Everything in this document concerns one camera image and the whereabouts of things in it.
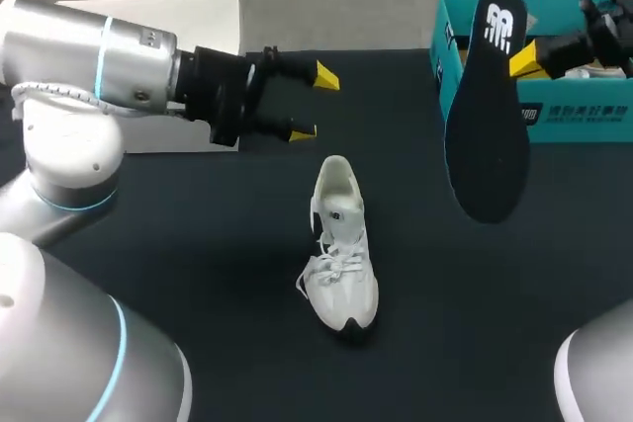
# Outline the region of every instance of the white sneaker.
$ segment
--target white sneaker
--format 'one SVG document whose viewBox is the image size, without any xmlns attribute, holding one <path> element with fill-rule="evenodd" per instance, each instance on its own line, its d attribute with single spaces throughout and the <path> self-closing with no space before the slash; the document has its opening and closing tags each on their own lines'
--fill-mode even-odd
<svg viewBox="0 0 633 422">
<path fill-rule="evenodd" d="M 336 155 L 326 158 L 311 201 L 317 250 L 297 279 L 297 289 L 323 323 L 350 337 L 365 333 L 378 310 L 364 211 L 349 162 Z"/>
</svg>

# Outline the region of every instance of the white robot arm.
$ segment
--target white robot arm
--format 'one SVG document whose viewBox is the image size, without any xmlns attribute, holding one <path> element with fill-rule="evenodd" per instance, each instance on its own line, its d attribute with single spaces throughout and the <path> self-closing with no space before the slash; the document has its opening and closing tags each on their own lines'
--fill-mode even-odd
<svg viewBox="0 0 633 422">
<path fill-rule="evenodd" d="M 49 246 L 114 207 L 123 136 L 74 99 L 34 95 L 22 108 L 27 167 L 0 189 L 0 230 Z"/>
<path fill-rule="evenodd" d="M 0 189 L 0 420 L 187 422 L 189 366 L 160 331 L 46 254 L 111 211 L 124 157 L 113 115 L 206 121 L 211 141 L 315 134 L 257 113 L 275 74 L 338 88 L 319 62 L 256 62 L 176 36 L 28 0 L 0 4 L 0 83 L 12 88 L 26 168 Z M 182 106 L 171 113 L 168 102 Z"/>
<path fill-rule="evenodd" d="M 0 3 L 0 83 L 23 121 L 26 170 L 0 189 L 0 231 L 48 246 L 106 215 L 124 154 L 112 115 L 170 115 L 205 121 L 211 142 L 241 134 L 292 141 L 314 126 L 257 112 L 266 82 L 280 74 L 338 89 L 318 61 L 265 48 L 251 62 L 208 48 L 177 48 L 174 34 L 32 0 Z M 168 103 L 181 109 L 168 109 Z"/>
</svg>

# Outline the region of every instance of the shoe logo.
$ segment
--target shoe logo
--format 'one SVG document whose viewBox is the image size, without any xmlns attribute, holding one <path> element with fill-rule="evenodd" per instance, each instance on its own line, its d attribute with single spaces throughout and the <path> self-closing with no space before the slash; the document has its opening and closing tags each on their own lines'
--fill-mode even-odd
<svg viewBox="0 0 633 422">
<path fill-rule="evenodd" d="M 448 49 L 451 49 L 451 44 L 455 41 L 455 34 L 453 33 L 451 24 L 448 22 L 446 22 L 446 26 L 444 27 L 444 38 L 446 39 Z"/>
<path fill-rule="evenodd" d="M 510 54 L 509 38 L 512 36 L 512 26 L 514 18 L 507 10 L 502 10 L 497 4 L 488 6 L 488 16 L 486 18 L 488 26 L 484 30 L 484 37 L 490 43 Z"/>
</svg>

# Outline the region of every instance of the new balance logo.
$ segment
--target new balance logo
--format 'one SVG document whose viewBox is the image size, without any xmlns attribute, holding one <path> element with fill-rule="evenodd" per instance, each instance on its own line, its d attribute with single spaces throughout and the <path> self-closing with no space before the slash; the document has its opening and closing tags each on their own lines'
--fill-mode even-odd
<svg viewBox="0 0 633 422">
<path fill-rule="evenodd" d="M 500 9 L 497 4 L 491 4 L 488 6 L 486 20 L 488 26 L 484 31 L 484 37 L 501 51 L 505 51 L 505 54 L 510 54 L 509 38 L 512 36 L 514 20 L 512 14 Z"/>
</svg>

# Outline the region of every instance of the cable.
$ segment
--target cable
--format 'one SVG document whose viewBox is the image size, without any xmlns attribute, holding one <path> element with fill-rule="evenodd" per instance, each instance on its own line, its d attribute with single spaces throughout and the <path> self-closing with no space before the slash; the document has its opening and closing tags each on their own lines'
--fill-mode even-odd
<svg viewBox="0 0 633 422">
<path fill-rule="evenodd" d="M 14 121 L 21 121 L 24 118 L 24 102 L 29 97 L 38 94 L 74 99 L 83 104 L 94 106 L 104 114 L 112 114 L 122 118 L 144 118 L 146 116 L 152 116 L 151 113 L 137 111 L 130 108 L 122 108 L 121 106 L 115 106 L 114 104 L 107 103 L 97 99 L 93 93 L 74 86 L 56 83 L 25 82 L 17 84 L 11 88 L 11 97 L 15 103 L 12 111 Z"/>
</svg>

